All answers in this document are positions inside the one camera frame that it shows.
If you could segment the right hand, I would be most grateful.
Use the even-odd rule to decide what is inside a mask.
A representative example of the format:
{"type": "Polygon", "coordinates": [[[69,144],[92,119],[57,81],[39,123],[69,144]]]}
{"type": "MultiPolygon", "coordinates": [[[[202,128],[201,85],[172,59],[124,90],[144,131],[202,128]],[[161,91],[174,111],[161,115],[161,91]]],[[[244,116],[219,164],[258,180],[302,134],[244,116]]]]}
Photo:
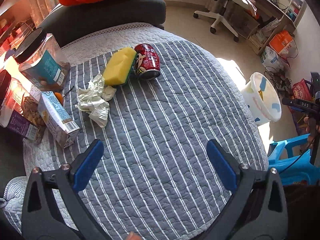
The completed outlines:
{"type": "Polygon", "coordinates": [[[305,117],[304,122],[307,125],[306,133],[308,133],[308,143],[312,143],[315,137],[315,129],[316,129],[316,120],[311,117],[305,117]]]}

